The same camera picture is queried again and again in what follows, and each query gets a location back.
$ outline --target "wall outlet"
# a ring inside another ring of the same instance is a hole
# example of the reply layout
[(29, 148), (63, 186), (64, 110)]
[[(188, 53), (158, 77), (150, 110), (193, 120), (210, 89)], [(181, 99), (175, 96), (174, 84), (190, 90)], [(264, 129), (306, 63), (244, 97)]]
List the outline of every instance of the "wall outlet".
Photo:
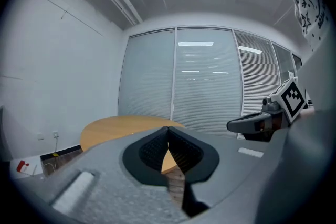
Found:
[(44, 139), (43, 133), (37, 133), (36, 136), (37, 136), (37, 140), (43, 140)]

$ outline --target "person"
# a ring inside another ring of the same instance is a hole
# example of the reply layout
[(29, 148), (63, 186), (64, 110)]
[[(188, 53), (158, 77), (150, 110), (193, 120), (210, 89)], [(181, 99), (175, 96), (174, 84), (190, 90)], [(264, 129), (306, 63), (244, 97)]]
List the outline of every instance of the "person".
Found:
[(334, 20), (324, 0), (293, 0), (301, 34), (311, 51), (298, 71), (298, 80), (307, 90), (315, 110), (336, 108), (336, 36)]

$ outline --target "window blinds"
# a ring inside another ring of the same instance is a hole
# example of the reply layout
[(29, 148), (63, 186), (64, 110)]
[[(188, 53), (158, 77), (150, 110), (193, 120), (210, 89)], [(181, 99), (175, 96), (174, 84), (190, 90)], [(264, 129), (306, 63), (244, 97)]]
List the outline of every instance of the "window blinds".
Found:
[(118, 114), (170, 118), (175, 30), (132, 37), (123, 63)]
[(269, 40), (235, 31), (244, 75), (243, 115), (259, 112), (263, 98), (279, 85), (279, 71)]
[(240, 116), (242, 85), (231, 31), (177, 31), (173, 121), (210, 135), (236, 137), (226, 123)]
[(274, 46), (275, 54), (277, 56), (277, 61), (278, 61), (279, 70), (280, 70), (281, 83), (283, 83), (284, 81), (289, 79), (288, 71), (295, 74), (292, 56), (289, 51), (281, 48), (279, 45), (277, 45), (274, 42), (272, 43)]

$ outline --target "wooden table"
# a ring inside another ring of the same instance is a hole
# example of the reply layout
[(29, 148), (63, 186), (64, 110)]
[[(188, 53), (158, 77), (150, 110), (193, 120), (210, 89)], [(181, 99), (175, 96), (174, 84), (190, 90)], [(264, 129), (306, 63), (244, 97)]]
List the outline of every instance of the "wooden table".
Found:
[[(183, 125), (174, 121), (149, 116), (126, 115), (109, 117), (94, 121), (86, 126), (80, 136), (80, 146), (83, 151), (86, 151), (108, 140), (163, 126), (183, 127)], [(168, 151), (163, 160), (162, 173), (168, 173), (176, 167), (176, 162)]]

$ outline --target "white wall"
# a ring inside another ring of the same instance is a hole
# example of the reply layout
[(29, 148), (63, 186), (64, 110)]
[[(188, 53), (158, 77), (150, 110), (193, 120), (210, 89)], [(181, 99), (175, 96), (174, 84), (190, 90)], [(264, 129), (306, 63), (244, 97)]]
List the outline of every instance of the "white wall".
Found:
[(313, 52), (307, 42), (305, 44), (301, 44), (300, 48), (302, 64), (305, 64), (310, 56), (312, 56)]
[(177, 13), (168, 16), (155, 17), (126, 30), (125, 35), (130, 36), (155, 29), (185, 25), (220, 26), (247, 31), (255, 35), (271, 39), (272, 41), (295, 52), (297, 56), (301, 56), (300, 46), (298, 41), (293, 38), (292, 33), (288, 33), (286, 35), (284, 32), (278, 31), (276, 28), (262, 22), (231, 14)]
[(123, 32), (74, 1), (12, 0), (3, 18), (0, 100), (13, 158), (53, 152), (55, 130), (58, 151), (78, 145), (87, 124), (117, 114)]

